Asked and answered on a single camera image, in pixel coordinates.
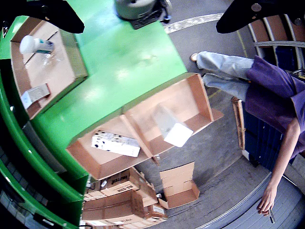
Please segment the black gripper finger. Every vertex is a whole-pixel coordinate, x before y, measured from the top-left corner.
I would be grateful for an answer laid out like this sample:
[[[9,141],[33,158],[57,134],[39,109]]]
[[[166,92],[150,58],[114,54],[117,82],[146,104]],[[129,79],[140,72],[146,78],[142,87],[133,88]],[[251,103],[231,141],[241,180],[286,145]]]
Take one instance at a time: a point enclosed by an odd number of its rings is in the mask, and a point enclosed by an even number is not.
[[[11,25],[17,16],[45,20],[70,33],[82,33],[84,23],[65,0],[2,0],[0,26]]]
[[[253,21],[280,14],[295,25],[305,23],[303,0],[234,0],[216,24],[218,33],[231,33]]]

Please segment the person hand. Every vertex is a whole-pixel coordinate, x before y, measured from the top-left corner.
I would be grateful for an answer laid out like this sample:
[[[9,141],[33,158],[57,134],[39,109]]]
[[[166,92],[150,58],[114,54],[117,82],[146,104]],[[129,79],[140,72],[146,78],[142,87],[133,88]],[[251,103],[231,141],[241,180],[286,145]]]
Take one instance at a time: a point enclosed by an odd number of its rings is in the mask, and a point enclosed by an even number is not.
[[[270,184],[267,185],[266,189],[264,190],[261,201],[256,208],[258,214],[263,214],[264,216],[267,216],[270,213],[270,210],[274,206],[276,194],[277,186]]]

